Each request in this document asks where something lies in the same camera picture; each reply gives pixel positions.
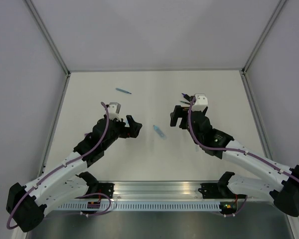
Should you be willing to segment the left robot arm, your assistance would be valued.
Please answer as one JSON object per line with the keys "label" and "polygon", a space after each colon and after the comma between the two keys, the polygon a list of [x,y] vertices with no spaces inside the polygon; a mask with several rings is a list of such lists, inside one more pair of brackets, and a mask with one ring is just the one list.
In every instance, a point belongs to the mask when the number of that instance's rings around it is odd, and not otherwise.
{"label": "left robot arm", "polygon": [[131,115],[126,118],[127,121],[108,117],[98,120],[92,131],[55,168],[23,186],[12,185],[6,204],[7,229],[19,227],[29,232],[62,204],[82,196],[94,198],[98,194],[98,182],[87,169],[118,138],[136,138],[143,126]]}

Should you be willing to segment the purple black highlighter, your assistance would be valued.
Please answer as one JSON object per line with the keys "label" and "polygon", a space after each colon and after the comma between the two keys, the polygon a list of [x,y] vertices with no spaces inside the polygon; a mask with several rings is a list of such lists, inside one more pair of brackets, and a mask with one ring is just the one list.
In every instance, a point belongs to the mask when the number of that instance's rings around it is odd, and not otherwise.
{"label": "purple black highlighter", "polygon": [[187,101],[189,101],[189,102],[192,101],[192,96],[189,96],[188,94],[185,94],[185,93],[181,93],[181,94]]}

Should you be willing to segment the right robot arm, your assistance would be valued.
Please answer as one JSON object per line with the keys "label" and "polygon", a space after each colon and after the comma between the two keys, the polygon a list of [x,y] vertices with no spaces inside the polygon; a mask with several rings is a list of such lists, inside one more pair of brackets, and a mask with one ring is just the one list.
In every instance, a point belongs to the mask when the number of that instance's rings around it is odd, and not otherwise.
{"label": "right robot arm", "polygon": [[180,120],[180,128],[190,133],[194,143],[206,154],[234,163],[251,172],[256,179],[225,172],[217,182],[221,197],[244,195],[272,203],[281,212],[299,216],[299,165],[289,167],[260,157],[231,135],[213,128],[206,116],[207,108],[192,111],[190,107],[175,106],[170,113],[170,126]]}

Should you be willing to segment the light blue highlighter body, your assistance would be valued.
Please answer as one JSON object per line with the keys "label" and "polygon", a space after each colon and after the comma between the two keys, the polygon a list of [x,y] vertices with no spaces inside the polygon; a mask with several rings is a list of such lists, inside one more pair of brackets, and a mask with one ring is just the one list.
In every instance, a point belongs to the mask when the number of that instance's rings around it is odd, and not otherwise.
{"label": "light blue highlighter body", "polygon": [[166,135],[157,125],[153,125],[153,129],[159,135],[160,138],[162,138],[163,140],[166,139]]}

